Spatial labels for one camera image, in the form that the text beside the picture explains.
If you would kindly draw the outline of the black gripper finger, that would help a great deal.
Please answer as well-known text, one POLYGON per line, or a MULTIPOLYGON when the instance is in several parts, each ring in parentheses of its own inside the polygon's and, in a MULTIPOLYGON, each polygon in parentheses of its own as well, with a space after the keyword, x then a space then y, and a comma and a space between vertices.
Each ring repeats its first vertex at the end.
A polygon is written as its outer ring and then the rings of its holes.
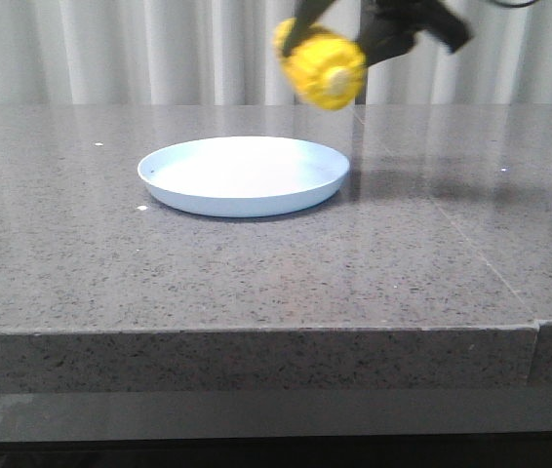
POLYGON ((467 22, 442 1, 374 1, 374 5, 374 18, 356 39, 365 66, 408 54, 419 32, 430 34, 451 54, 472 38, 467 22))
POLYGON ((302 43, 308 36, 310 27, 334 2, 335 0, 304 0, 298 5, 294 25, 281 48, 283 55, 290 55, 302 43))

